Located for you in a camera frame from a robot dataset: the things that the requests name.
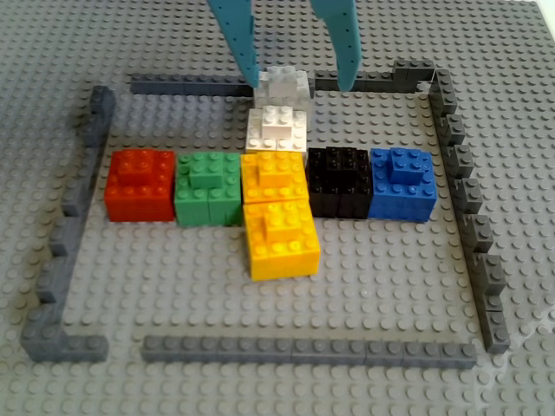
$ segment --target yellow lego brick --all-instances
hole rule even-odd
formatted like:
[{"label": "yellow lego brick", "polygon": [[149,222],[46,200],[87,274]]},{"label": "yellow lego brick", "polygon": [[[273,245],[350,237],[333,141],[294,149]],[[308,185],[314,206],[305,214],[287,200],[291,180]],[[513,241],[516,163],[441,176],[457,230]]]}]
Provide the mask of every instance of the yellow lego brick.
[{"label": "yellow lego brick", "polygon": [[318,272],[320,244],[308,200],[243,205],[243,209],[252,280]]},{"label": "yellow lego brick", "polygon": [[241,155],[245,204],[308,199],[303,155],[260,152]]}]

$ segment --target black lego brick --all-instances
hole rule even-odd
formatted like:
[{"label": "black lego brick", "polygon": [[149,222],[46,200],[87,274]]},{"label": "black lego brick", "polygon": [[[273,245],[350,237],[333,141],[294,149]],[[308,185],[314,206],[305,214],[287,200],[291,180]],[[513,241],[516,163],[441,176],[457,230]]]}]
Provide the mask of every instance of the black lego brick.
[{"label": "black lego brick", "polygon": [[353,147],[311,148],[306,176],[314,217],[368,217],[372,199],[368,152]]}]

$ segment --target table surface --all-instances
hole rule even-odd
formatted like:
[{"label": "table surface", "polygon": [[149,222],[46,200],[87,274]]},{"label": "table surface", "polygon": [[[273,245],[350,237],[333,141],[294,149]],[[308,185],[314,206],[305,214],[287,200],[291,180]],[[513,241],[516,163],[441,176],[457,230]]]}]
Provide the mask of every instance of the table surface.
[{"label": "table surface", "polygon": [[[110,224],[102,203],[114,150],[244,150],[246,101],[129,93],[132,73],[237,73],[206,3],[3,0],[2,415],[555,413],[555,43],[542,15],[526,2],[357,3],[365,69],[413,57],[451,71],[490,252],[506,273],[509,351],[483,348],[426,95],[318,93],[310,146],[430,151],[439,198],[430,221],[318,219],[317,276],[252,283],[241,228]],[[263,66],[334,67],[309,2],[259,1],[255,14]],[[36,276],[97,84],[116,92],[118,107],[63,320],[72,335],[105,335],[108,360],[33,363],[18,336],[37,305]],[[150,334],[471,342],[478,365],[146,364],[139,349]]]}]

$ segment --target white lego brick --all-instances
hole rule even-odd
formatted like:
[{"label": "white lego brick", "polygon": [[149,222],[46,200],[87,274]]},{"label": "white lego brick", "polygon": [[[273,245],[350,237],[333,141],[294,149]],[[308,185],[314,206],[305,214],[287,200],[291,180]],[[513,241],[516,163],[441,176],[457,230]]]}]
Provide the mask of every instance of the white lego brick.
[{"label": "white lego brick", "polygon": [[248,139],[245,150],[247,153],[276,150],[277,141],[274,139]]},{"label": "white lego brick", "polygon": [[297,93],[297,71],[295,67],[269,67],[270,97],[285,98]]},{"label": "white lego brick", "polygon": [[263,108],[265,106],[283,106],[284,98],[271,97],[268,94],[268,85],[260,84],[254,89],[254,107]]},{"label": "white lego brick", "polygon": [[285,152],[300,152],[303,157],[306,154],[307,118],[306,112],[296,111],[293,114],[293,134],[290,140],[277,140],[276,150]]},{"label": "white lego brick", "polygon": [[290,140],[293,134],[293,108],[265,106],[262,115],[263,139]]},{"label": "white lego brick", "polygon": [[246,132],[246,151],[259,152],[261,150],[276,150],[274,139],[263,139],[262,137],[262,114],[263,110],[252,108],[249,110],[249,124]]}]

